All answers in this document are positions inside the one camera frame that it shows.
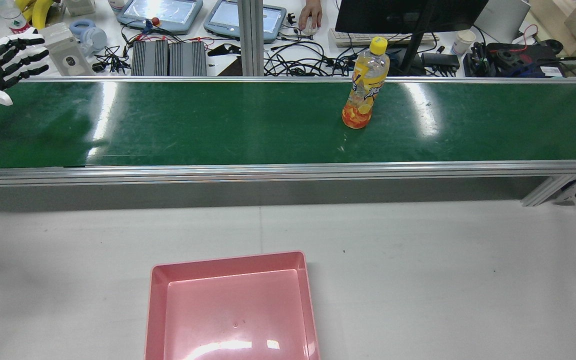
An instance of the headphones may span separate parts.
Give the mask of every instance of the headphones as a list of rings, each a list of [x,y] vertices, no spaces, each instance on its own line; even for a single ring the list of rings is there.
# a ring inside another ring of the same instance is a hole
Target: headphones
[[[108,41],[106,32],[87,18],[73,21],[70,24],[70,32],[79,39],[85,56],[102,51]]]

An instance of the banana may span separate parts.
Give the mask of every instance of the banana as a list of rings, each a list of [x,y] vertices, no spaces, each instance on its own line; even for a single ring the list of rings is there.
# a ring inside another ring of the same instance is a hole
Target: banana
[[[28,6],[25,10],[23,10],[23,12],[21,13],[23,15],[23,18],[25,18],[25,20],[30,23],[30,21],[33,19],[33,10],[35,9],[35,4],[30,4],[30,6]]]
[[[18,7],[21,11],[27,9],[34,2],[35,0],[14,0],[16,7]]]
[[[53,4],[53,0],[36,0],[34,8],[32,9],[32,26],[36,29],[43,29],[46,27],[46,16],[48,16],[48,9]]]

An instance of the metal pole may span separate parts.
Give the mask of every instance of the metal pole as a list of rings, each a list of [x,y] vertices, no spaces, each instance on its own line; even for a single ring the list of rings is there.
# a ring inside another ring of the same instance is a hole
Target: metal pole
[[[238,0],[241,64],[244,76],[264,75],[263,0]]]
[[[574,182],[574,180],[576,180],[576,175],[551,176],[542,182],[537,189],[534,189],[530,194],[527,194],[526,197],[521,199],[521,205],[523,207],[537,207],[562,189],[564,185],[569,182]]]
[[[429,31],[428,26],[433,18],[436,7],[437,0],[428,0],[419,15],[419,19],[414,26],[414,32],[410,36],[410,43],[407,46],[406,54],[401,60],[401,65],[399,66],[402,76],[410,75],[410,68],[418,55],[419,46],[421,45],[424,33]]]

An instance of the robotic hand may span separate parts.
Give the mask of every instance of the robotic hand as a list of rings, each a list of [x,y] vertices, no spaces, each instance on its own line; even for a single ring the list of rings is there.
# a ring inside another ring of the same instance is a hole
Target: robotic hand
[[[48,56],[48,49],[43,46],[28,47],[44,42],[44,37],[34,27],[21,34],[0,38],[0,104],[12,105],[10,96],[3,90],[21,79],[48,70],[48,64],[42,61]]]

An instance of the tablet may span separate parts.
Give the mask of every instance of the tablet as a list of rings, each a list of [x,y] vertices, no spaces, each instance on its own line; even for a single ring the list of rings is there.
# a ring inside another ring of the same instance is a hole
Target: tablet
[[[279,27],[286,17],[286,9],[263,5],[263,42],[268,44],[277,39]],[[207,32],[221,37],[240,38],[240,15],[237,0],[218,0],[203,23]]]
[[[183,35],[203,4],[203,0],[131,0],[117,14],[117,21],[129,28],[144,29],[144,20],[159,18],[160,28]]]

